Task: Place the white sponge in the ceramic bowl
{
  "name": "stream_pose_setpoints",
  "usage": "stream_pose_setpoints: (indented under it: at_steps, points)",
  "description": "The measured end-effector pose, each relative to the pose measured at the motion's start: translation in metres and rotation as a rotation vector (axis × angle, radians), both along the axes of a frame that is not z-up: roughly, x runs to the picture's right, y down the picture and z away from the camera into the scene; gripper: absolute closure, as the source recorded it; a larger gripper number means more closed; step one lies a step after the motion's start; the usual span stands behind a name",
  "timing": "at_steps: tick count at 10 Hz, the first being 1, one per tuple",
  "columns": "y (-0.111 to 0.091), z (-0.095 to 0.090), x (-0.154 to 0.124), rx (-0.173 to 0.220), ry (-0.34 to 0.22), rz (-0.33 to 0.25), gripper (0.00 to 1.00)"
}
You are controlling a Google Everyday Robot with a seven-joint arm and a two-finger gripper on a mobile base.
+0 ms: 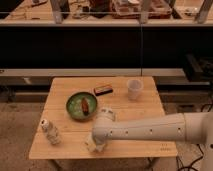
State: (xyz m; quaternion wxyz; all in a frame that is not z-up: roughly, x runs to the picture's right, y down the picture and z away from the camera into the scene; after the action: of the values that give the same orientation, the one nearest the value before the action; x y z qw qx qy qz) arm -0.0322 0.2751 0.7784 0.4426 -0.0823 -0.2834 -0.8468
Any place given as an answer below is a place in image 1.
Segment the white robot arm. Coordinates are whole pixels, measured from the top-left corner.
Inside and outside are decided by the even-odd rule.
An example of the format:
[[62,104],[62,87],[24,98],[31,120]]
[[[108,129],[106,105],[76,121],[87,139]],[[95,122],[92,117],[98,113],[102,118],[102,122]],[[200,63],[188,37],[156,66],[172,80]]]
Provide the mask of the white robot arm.
[[142,120],[115,121],[111,112],[100,112],[92,127],[97,145],[107,140],[186,141],[204,144],[200,171],[213,171],[213,113],[176,113]]

